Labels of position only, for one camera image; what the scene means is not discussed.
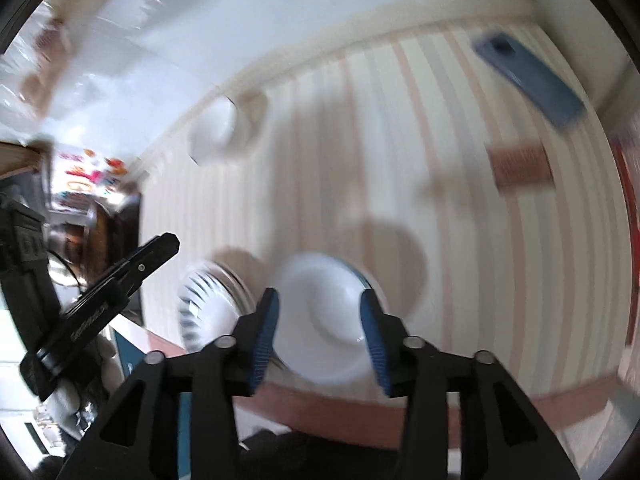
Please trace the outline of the white gloved left hand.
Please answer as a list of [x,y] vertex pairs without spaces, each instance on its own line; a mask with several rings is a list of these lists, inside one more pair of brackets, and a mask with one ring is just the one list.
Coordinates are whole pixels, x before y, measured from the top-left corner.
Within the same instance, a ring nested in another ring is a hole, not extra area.
[[108,338],[99,334],[56,380],[44,407],[63,434],[80,441],[98,411],[123,382],[117,350]]

